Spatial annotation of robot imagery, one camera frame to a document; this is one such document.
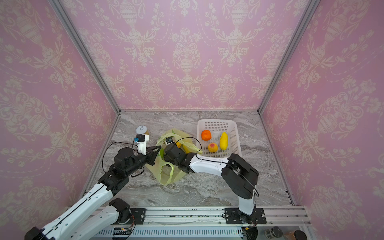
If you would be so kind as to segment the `yellow-green plastic bag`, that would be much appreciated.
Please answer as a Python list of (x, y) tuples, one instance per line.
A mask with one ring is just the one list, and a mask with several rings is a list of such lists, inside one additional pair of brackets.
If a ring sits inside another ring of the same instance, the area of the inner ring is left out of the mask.
[(177, 142), (179, 149), (186, 154), (202, 153), (200, 144), (196, 146), (193, 143), (193, 137), (181, 130), (173, 128), (161, 135), (156, 143), (156, 146), (161, 146), (161, 150), (155, 158), (155, 164), (153, 166), (146, 164), (146, 167), (152, 173), (153, 177), (163, 186), (173, 184), (187, 174), (170, 161), (170, 158), (166, 157), (165, 148), (168, 138), (172, 138), (174, 142)]

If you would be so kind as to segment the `orange fruit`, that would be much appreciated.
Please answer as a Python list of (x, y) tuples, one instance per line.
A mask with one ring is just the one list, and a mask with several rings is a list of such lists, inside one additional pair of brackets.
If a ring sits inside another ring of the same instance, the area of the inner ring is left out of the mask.
[(203, 141), (209, 141), (212, 138), (212, 133), (209, 130), (204, 130), (201, 132), (201, 139)]

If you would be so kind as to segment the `peach fruit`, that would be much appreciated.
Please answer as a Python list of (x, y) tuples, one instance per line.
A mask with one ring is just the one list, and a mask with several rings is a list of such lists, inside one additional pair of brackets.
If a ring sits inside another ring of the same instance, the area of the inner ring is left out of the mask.
[(218, 146), (217, 146), (217, 144), (216, 144), (216, 143), (210, 143), (210, 144), (208, 145), (208, 151), (209, 151), (210, 153), (216, 153), (216, 152), (218, 151)]

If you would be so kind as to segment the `white plastic basket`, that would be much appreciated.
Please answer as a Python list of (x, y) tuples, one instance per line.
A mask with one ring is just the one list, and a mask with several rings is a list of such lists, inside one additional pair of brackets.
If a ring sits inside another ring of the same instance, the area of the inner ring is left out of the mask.
[[(202, 132), (210, 131), (211, 139), (208, 141), (203, 140)], [(227, 134), (228, 146), (226, 150), (222, 150), (220, 146), (220, 140), (222, 134)], [(197, 146), (200, 147), (202, 144), (202, 150), (199, 152), (200, 155), (212, 158), (227, 158), (231, 154), (237, 154), (242, 156), (242, 150), (239, 139), (239, 132), (236, 122), (232, 120), (217, 120), (217, 119), (205, 119), (199, 120), (197, 125)], [(215, 143), (218, 147), (216, 152), (209, 151), (209, 145)]]

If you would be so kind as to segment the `yellow lemon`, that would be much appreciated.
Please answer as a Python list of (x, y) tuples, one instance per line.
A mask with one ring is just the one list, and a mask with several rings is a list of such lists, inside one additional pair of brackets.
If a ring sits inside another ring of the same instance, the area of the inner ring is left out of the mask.
[(221, 134), (220, 137), (220, 148), (222, 151), (226, 151), (229, 145), (229, 138), (226, 132)]

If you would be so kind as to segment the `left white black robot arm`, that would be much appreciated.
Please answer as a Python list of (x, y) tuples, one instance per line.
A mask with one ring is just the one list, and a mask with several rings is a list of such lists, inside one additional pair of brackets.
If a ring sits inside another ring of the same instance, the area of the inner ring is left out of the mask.
[(105, 202), (120, 192), (134, 173), (144, 165), (154, 165), (161, 150), (160, 146), (148, 147), (143, 153), (135, 154), (130, 147), (118, 151), (109, 170), (98, 180), (98, 183), (77, 203), (70, 207), (52, 222), (39, 229), (33, 227), (26, 234), (25, 240), (66, 240), (87, 218)]

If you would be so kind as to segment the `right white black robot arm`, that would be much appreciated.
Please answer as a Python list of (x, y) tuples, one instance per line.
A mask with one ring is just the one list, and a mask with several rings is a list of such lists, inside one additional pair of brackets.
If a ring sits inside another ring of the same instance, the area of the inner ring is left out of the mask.
[(227, 158), (211, 158), (197, 153), (185, 153), (175, 142), (164, 150), (164, 159), (185, 173), (206, 173), (220, 176), (239, 197), (238, 216), (244, 223), (255, 225), (255, 197), (259, 172), (238, 154)]

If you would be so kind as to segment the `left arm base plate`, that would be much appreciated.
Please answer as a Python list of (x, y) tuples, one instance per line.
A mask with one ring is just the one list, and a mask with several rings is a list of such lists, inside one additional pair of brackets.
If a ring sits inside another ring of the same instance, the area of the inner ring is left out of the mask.
[(120, 198), (116, 198), (109, 202), (109, 206), (115, 209), (118, 213), (117, 220), (114, 224), (119, 225), (142, 225), (145, 220), (147, 209), (145, 208), (131, 208), (128, 203)]

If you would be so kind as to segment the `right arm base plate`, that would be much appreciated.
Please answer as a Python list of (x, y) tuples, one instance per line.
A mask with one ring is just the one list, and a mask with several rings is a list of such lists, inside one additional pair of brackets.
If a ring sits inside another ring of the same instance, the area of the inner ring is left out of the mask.
[(225, 208), (222, 217), (226, 220), (227, 225), (265, 225), (267, 223), (264, 209), (254, 208), (251, 215), (246, 215), (238, 208)]

